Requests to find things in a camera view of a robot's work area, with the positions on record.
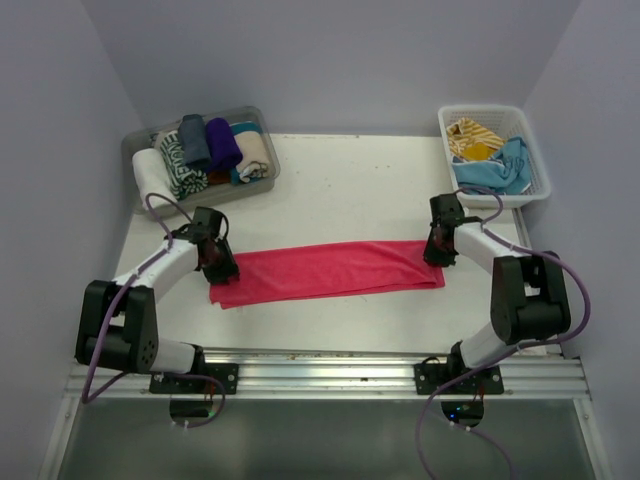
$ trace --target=purple cloth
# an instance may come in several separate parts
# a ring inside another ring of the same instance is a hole
[[[209,172],[226,172],[242,161],[242,152],[238,148],[229,123],[224,118],[214,118],[207,123],[207,145],[211,153]]]

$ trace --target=folded towel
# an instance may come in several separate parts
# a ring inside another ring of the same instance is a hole
[[[209,172],[231,170],[242,160],[242,152],[238,148],[229,123],[224,118],[214,118],[206,126],[207,145],[211,153]]]
[[[254,182],[273,175],[273,165],[262,141],[262,134],[257,130],[259,127],[256,124],[241,125],[243,130],[236,134],[235,140],[242,152],[242,161],[231,170],[231,183],[234,185]]]
[[[504,145],[502,138],[467,117],[447,127],[447,140],[451,153],[475,161],[487,160]]]
[[[224,183],[231,183],[231,173],[229,170],[226,172],[209,172],[207,173],[207,180],[209,185],[222,185]]]
[[[234,123],[231,125],[231,131],[234,135],[238,135],[242,132],[258,132],[262,133],[262,128],[260,125],[254,122],[242,122],[242,123]]]
[[[207,134],[201,115],[185,115],[178,127],[180,145],[184,150],[184,164],[193,170],[206,171],[211,165]]]
[[[136,177],[138,191],[142,206],[147,210],[145,199],[150,193],[159,193],[170,200],[176,201],[176,197],[171,192],[171,181],[165,166],[162,154],[155,148],[145,148],[133,155],[133,174]],[[153,208],[170,205],[169,202],[158,197],[149,199]]]
[[[209,298],[225,309],[443,287],[442,269],[422,259],[424,244],[349,242],[236,254],[239,280],[211,286]]]
[[[453,157],[458,185],[487,187],[498,194],[519,195],[531,186],[529,150],[521,136],[507,143],[484,162],[464,162]]]
[[[184,166],[184,151],[177,130],[158,134],[154,147],[162,153],[169,174],[169,188],[175,198],[182,200],[207,188],[206,173]]]

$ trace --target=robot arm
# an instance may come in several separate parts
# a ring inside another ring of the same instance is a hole
[[[545,340],[569,329],[559,266],[517,253],[487,236],[481,219],[466,217],[455,194],[433,197],[430,203],[433,221],[424,260],[448,267],[455,264],[456,255],[464,255],[492,275],[490,322],[452,347],[452,375],[485,365],[521,341]],[[528,288],[535,293],[527,295]]]
[[[158,337],[156,303],[194,270],[202,270],[210,284],[238,276],[226,234],[220,235],[223,219],[216,210],[198,207],[191,223],[172,232],[170,249],[165,239],[159,251],[167,250],[167,254],[140,274],[117,305],[114,315],[124,313],[124,325],[109,325],[99,367],[141,374],[205,372],[201,347]],[[111,301],[139,268],[111,282],[93,281],[85,290],[76,342],[78,362],[89,365]]]

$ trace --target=red towel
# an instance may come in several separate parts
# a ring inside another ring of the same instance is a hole
[[[422,259],[424,247],[424,241],[349,242],[240,253],[240,279],[213,285],[209,297],[226,309],[443,287],[442,269]]]

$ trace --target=gray cloth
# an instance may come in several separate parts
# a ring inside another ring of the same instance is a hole
[[[204,172],[211,166],[211,154],[202,116],[185,115],[178,127],[178,138],[184,150],[184,166]]]

